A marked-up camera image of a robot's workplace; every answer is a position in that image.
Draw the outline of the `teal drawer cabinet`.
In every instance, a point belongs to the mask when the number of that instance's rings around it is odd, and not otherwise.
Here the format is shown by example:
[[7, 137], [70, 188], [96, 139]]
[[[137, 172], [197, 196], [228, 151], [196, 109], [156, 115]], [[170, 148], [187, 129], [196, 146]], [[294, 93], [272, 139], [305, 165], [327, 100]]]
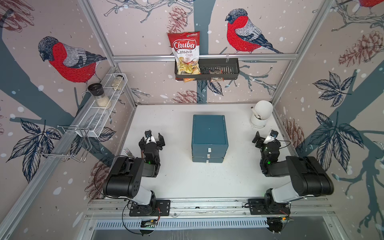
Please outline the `teal drawer cabinet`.
[[[228, 134], [224, 115], [194, 115], [193, 116], [193, 145], [228, 145]], [[224, 158], [193, 158], [194, 163], [222, 163]]]

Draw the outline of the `teal top drawer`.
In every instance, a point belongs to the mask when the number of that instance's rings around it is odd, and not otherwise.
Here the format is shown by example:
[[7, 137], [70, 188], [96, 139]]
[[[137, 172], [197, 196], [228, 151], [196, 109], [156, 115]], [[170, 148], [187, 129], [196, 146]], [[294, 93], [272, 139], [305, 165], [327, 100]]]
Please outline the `teal top drawer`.
[[193, 145], [193, 155], [217, 154], [224, 155], [227, 152], [228, 145]]

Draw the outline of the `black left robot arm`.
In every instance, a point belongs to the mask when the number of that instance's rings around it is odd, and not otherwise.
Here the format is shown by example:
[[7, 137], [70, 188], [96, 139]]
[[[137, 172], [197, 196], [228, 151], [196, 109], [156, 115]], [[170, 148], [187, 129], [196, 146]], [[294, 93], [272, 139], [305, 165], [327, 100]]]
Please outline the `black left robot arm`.
[[131, 217], [161, 216], [166, 213], [166, 205], [156, 199], [154, 191], [141, 186], [143, 177], [158, 176], [161, 167], [159, 151], [165, 145], [162, 135], [159, 134], [156, 139], [152, 131], [145, 131], [145, 136], [139, 141], [142, 156], [118, 157], [103, 184], [106, 197], [126, 198], [131, 202]]

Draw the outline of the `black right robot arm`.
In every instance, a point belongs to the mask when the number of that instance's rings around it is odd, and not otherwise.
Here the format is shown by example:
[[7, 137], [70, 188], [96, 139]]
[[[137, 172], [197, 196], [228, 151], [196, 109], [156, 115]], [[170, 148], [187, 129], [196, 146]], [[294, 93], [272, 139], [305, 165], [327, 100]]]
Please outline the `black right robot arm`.
[[316, 158], [287, 156], [279, 162], [282, 147], [277, 136], [275, 130], [271, 130], [266, 138], [257, 132], [252, 143], [260, 149], [260, 167], [266, 177], [289, 176], [291, 181], [268, 189], [262, 199], [249, 199], [247, 206], [252, 215], [289, 215], [291, 202], [307, 197], [329, 196], [334, 192], [332, 180]]

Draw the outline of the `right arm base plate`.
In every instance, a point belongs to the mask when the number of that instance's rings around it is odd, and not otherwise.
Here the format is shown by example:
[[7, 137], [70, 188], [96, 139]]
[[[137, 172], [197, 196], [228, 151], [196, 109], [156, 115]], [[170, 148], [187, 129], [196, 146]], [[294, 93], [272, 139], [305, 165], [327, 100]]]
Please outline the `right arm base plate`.
[[279, 204], [274, 201], [266, 201], [262, 198], [248, 199], [244, 207], [250, 210], [251, 215], [285, 215], [291, 213], [289, 204]]

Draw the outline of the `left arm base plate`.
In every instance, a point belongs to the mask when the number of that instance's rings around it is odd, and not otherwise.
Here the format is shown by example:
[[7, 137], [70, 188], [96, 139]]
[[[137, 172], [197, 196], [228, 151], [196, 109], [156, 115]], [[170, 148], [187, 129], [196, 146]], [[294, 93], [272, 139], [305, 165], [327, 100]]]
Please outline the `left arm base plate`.
[[158, 217], [169, 216], [170, 200], [155, 200], [149, 205], [133, 205], [130, 209], [130, 217]]

